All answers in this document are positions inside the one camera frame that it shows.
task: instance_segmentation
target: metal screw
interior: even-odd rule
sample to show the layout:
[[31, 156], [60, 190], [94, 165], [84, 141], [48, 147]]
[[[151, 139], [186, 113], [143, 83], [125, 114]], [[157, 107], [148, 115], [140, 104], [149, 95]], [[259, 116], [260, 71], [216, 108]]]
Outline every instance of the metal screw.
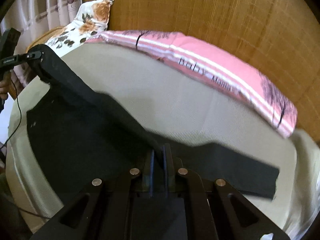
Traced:
[[178, 169], [178, 173], [181, 175], [186, 175], [188, 173], [188, 170], [185, 168], [180, 168]]
[[130, 170], [130, 174], [131, 174], [131, 175], [138, 175], [139, 173], [140, 173], [140, 170], [137, 169], [137, 168], [132, 168], [132, 169]]
[[223, 187], [226, 184], [226, 181], [224, 179], [217, 179], [216, 184], [220, 187]]
[[99, 186], [99, 185], [101, 185], [101, 183], [102, 183], [101, 179], [94, 179], [92, 181], [92, 185], [94, 185], [94, 186]]

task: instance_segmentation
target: floral pillow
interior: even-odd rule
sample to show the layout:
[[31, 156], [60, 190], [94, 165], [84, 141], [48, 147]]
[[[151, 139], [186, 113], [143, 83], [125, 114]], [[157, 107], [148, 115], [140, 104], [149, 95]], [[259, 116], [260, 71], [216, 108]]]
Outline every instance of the floral pillow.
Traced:
[[50, 38], [46, 45], [62, 57], [82, 45], [91, 35], [107, 30], [113, 2], [114, 0], [95, 0], [83, 3], [75, 19]]

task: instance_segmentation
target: folded pink blanket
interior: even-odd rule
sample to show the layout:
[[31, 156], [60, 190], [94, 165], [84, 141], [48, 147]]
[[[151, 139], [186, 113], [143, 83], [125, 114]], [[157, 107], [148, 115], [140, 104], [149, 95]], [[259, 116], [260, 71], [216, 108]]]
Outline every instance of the folded pink blanket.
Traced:
[[87, 43], [115, 43], [146, 52], [208, 86], [252, 106], [283, 137], [292, 134], [297, 108], [254, 67], [205, 41], [182, 33], [104, 31]]

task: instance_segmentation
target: pillow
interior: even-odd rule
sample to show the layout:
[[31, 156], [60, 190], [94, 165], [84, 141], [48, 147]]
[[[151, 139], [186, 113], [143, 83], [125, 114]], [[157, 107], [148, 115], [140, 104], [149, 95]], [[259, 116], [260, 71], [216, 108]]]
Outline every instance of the pillow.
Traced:
[[45, 44], [62, 57], [82, 45], [91, 35], [107, 30], [113, 2], [95, 0], [83, 3], [75, 19]]
[[155, 31], [104, 31], [87, 42], [115, 43], [146, 52], [252, 106], [283, 137], [294, 131], [297, 108], [293, 103], [257, 69], [212, 44], [182, 33]]

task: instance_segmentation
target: wood panel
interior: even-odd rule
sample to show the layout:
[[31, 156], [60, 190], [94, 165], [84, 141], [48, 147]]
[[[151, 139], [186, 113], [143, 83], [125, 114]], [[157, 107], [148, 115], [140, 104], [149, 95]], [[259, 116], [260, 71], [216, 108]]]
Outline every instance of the wood panel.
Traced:
[[115, 0], [109, 28], [180, 31], [230, 52], [266, 74], [320, 140], [320, 25], [304, 0]]

